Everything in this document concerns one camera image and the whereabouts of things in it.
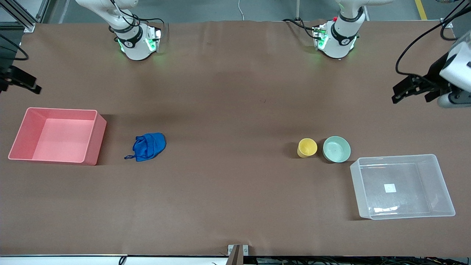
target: pink plastic bin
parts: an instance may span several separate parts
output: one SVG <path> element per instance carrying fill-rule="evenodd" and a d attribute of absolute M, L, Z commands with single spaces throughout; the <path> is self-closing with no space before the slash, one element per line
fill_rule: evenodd
<path fill-rule="evenodd" d="M 94 166 L 105 127 L 96 110 L 28 108 L 8 158 Z"/>

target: brown tabletop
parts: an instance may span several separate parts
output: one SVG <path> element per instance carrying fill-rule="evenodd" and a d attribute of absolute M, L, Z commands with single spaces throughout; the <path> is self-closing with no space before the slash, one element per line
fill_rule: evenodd
<path fill-rule="evenodd" d="M 0 95 L 1 254 L 469 256 L 470 109 L 423 96 L 391 102 L 402 50 L 436 22 L 367 22 L 344 59 L 282 22 L 171 25 L 160 54 L 125 57 L 106 24 L 37 25 L 23 37 L 41 95 Z M 426 73 L 451 42 L 424 37 L 401 68 Z M 96 109 L 108 121 L 97 166 L 9 161 L 28 107 Z M 155 159 L 124 160 L 162 132 Z M 348 162 L 299 159 L 332 135 Z M 455 217 L 358 215 L 358 157 L 436 154 Z"/>

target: yellow cup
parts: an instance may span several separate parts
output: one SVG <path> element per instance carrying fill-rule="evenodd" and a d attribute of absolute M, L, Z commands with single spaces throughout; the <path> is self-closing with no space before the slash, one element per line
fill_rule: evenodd
<path fill-rule="evenodd" d="M 313 139 L 304 138 L 298 144 L 298 156 L 307 158 L 317 152 L 317 144 Z"/>

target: green bowl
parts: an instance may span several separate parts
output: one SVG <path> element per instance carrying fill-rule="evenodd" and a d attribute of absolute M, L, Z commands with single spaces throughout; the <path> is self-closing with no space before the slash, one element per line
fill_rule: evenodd
<path fill-rule="evenodd" d="M 350 157 L 351 149 L 347 140 L 340 136 L 331 136 L 325 140 L 322 152 L 327 160 L 342 163 Z"/>

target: black band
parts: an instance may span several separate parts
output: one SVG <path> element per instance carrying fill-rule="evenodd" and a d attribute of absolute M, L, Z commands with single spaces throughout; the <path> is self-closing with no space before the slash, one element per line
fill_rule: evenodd
<path fill-rule="evenodd" d="M 136 46 L 136 43 L 140 41 L 142 38 L 142 28 L 139 26 L 139 32 L 136 34 L 136 36 L 130 38 L 130 39 L 121 39 L 118 38 L 119 41 L 126 46 L 126 48 L 134 48 Z"/>
<path fill-rule="evenodd" d="M 363 7 L 360 7 L 360 9 L 358 9 L 358 15 L 354 18 L 344 17 L 342 16 L 342 13 L 339 14 L 339 18 L 346 22 L 355 22 L 360 19 L 361 15 L 363 15 Z"/>
<path fill-rule="evenodd" d="M 136 23 L 136 19 L 132 18 L 132 23 L 130 23 L 131 25 L 129 25 L 129 27 L 125 29 L 115 29 L 115 28 L 112 28 L 112 29 L 114 30 L 115 33 L 126 33 L 126 32 L 131 31 L 131 29 L 136 26 L 135 23 Z"/>
<path fill-rule="evenodd" d="M 357 36 L 358 32 L 355 33 L 355 35 L 350 36 L 350 37 L 345 37 L 340 35 L 336 30 L 335 30 L 335 22 L 332 24 L 332 27 L 330 28 L 332 32 L 332 37 L 336 39 L 339 42 L 339 45 L 341 46 L 347 46 L 350 44 L 350 42 Z"/>

